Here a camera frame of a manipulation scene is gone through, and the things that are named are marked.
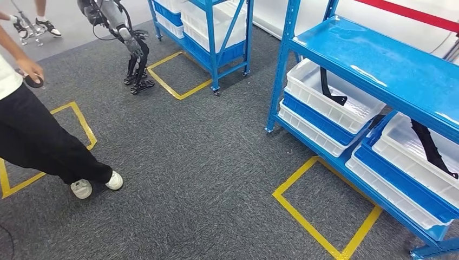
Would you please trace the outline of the person's hand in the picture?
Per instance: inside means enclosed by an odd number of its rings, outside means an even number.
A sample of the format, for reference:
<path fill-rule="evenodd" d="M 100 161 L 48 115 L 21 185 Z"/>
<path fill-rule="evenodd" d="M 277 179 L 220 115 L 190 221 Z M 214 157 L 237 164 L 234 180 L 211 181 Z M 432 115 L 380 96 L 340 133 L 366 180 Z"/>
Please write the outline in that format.
<path fill-rule="evenodd" d="M 19 58 L 16 60 L 19 67 L 19 73 L 27 77 L 29 76 L 36 84 L 40 84 L 44 80 L 44 73 L 41 66 L 29 58 Z"/>

